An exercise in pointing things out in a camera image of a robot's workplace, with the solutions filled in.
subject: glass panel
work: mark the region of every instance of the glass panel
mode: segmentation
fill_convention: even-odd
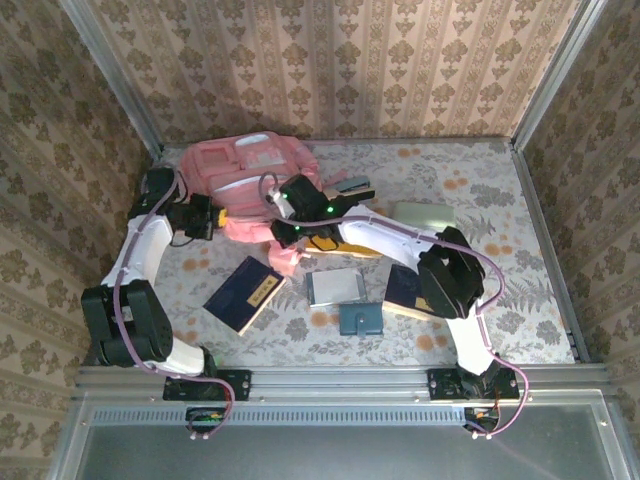
[[[504,415],[509,409],[504,408]],[[82,479],[612,479],[588,405],[525,409],[472,440],[461,427],[94,427]]]

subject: black mounting bracket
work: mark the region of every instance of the black mounting bracket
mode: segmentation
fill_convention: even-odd
[[[215,378],[224,380],[235,393],[236,402],[246,402],[251,392],[251,370],[218,369]],[[162,399],[173,402],[224,402],[224,389],[215,383],[193,382],[167,377]]]
[[[515,372],[510,368],[500,368],[495,373],[491,388],[482,397],[469,395],[457,368],[430,368],[427,370],[427,386],[431,400],[495,400],[496,393],[500,399],[520,398]]]

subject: pink backpack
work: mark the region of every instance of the pink backpack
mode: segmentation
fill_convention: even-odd
[[[234,217],[265,217],[258,180],[274,172],[280,183],[302,173],[321,189],[318,161],[297,138],[260,132],[209,140],[190,146],[181,170],[192,193],[212,197]],[[273,185],[265,180],[265,191]]]

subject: wall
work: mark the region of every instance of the wall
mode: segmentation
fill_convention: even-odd
[[[0,478],[44,478],[147,163],[56,1],[0,2]]]
[[[610,0],[525,156],[594,360],[640,447],[640,5]]]
[[[508,136],[578,2],[88,3],[115,69],[176,143],[264,129]]]

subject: floral tablecloth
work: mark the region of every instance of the floral tablecloth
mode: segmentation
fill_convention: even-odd
[[[376,189],[370,205],[391,212],[405,200],[446,203],[471,246],[502,268],[507,290],[486,312],[491,340],[517,363],[573,363],[565,327],[542,260],[511,153],[501,140],[478,143],[346,143],[310,147],[323,178],[341,169],[368,175]],[[168,149],[177,162],[183,150]],[[322,255],[303,259],[295,275],[239,337],[202,305],[247,255],[267,263],[264,245],[228,240],[194,241],[167,248],[155,289],[174,333],[212,350],[219,363],[234,366],[434,365],[453,364],[455,347],[446,323],[384,313],[384,335],[341,337],[335,310],[310,309],[304,274],[358,267],[369,301],[382,301],[391,260]],[[486,268],[485,292],[498,282]]]

